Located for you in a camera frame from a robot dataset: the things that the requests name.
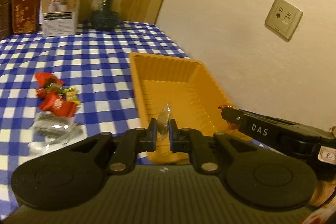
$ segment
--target wall socket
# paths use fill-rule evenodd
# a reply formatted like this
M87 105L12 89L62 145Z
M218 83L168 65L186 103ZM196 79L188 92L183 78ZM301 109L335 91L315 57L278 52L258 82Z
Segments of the wall socket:
M284 0L274 0L265 20L265 25L291 39L302 18L303 12Z

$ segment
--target white label sticker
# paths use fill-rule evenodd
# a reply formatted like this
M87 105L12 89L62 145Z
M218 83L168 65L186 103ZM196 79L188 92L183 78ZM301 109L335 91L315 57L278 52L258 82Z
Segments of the white label sticker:
M326 146L321 146L318 160L336 165L336 149Z

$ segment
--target yellow plastic basket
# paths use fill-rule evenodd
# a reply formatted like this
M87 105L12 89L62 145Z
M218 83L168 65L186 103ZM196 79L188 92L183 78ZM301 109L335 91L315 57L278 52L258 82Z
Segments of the yellow plastic basket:
M226 131L219 105L231 101L203 63L197 60L132 52L129 55L135 101L143 127L157 118L168 104L179 128L194 128L205 136ZM171 153L169 139L157 142L157 151L148 153L155 164L186 159L185 153Z

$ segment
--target printed picture on box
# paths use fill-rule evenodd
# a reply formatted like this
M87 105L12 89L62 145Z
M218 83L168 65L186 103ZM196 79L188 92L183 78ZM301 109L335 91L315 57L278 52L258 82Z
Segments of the printed picture on box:
M74 12L76 0L42 0L42 13Z

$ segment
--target table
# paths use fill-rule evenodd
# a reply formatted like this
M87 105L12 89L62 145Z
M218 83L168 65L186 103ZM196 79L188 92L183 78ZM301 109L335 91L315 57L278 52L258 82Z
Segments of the table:
M79 25L75 36L15 35L0 41L0 215L17 203L9 187L13 171L29 160L27 144L43 141L29 130L41 100L36 97L37 72L51 72L79 91L81 108L75 121L81 139L103 131L123 134L140 126L128 54L147 52L185 58L186 54L158 27L123 22L115 31ZM139 163L148 163L139 155Z

